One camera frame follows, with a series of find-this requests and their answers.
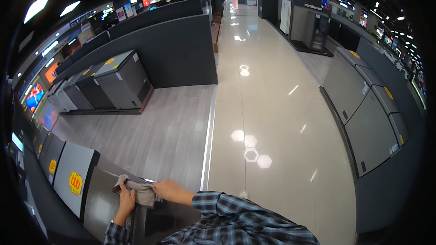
store sign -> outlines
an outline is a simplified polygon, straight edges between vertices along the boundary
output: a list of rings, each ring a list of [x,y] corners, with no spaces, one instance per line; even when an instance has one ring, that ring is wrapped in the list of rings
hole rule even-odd
[[[55,46],[57,46],[59,42],[56,40],[51,45],[49,45],[44,51],[41,53],[42,57],[45,57],[48,52],[50,52]]]
[[[401,63],[394,58],[391,54],[389,54],[386,50],[383,50],[383,55],[385,55],[389,61],[395,65],[395,67],[398,69],[398,71],[404,71],[404,79],[409,79],[409,74],[407,73],[406,69],[404,69],[404,67],[401,65]]]
[[[82,192],[82,183],[83,179],[80,174],[75,171],[71,172],[68,179],[68,185],[70,186],[70,190],[74,195],[79,196],[79,194]]]
[[[91,17],[93,15],[94,14],[92,13],[92,11],[89,11],[89,12],[85,13],[84,15],[79,16],[75,20],[70,21],[70,26],[74,27],[75,25],[82,23],[84,20],[88,19],[89,17]]]
[[[320,7],[316,7],[316,6],[313,6],[313,5],[310,5],[310,4],[306,4],[306,3],[304,3],[304,7],[313,8],[313,9],[316,9],[318,11],[322,11],[323,10]]]

wood-look floor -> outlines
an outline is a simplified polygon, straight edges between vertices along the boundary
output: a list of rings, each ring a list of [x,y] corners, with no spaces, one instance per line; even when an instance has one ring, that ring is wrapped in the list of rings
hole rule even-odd
[[[213,85],[155,89],[140,115],[60,116],[52,132],[132,174],[198,191]]]

display refrigerator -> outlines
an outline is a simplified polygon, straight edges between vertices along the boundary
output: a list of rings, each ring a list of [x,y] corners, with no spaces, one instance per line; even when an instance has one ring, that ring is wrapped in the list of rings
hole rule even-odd
[[[150,80],[134,50],[108,59],[94,77],[120,110],[142,108],[152,90]]]
[[[94,107],[76,84],[77,80],[80,79],[84,72],[85,70],[70,77],[64,85],[63,90],[78,110],[94,110]]]
[[[94,77],[104,63],[105,62],[91,66],[85,70],[76,81],[77,86],[96,110],[115,109],[115,106]]]

person's right hand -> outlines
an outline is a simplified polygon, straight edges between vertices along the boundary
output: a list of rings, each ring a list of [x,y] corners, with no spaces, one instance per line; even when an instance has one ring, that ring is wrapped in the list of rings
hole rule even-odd
[[[156,194],[167,201],[191,205],[194,192],[181,188],[174,180],[162,180],[153,183],[153,190]]]

shirt sleeve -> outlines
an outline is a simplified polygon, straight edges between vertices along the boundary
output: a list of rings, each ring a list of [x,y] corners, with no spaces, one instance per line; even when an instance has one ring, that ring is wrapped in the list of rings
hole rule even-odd
[[[129,231],[111,222],[105,232],[105,242],[103,245],[125,245],[129,241]]]

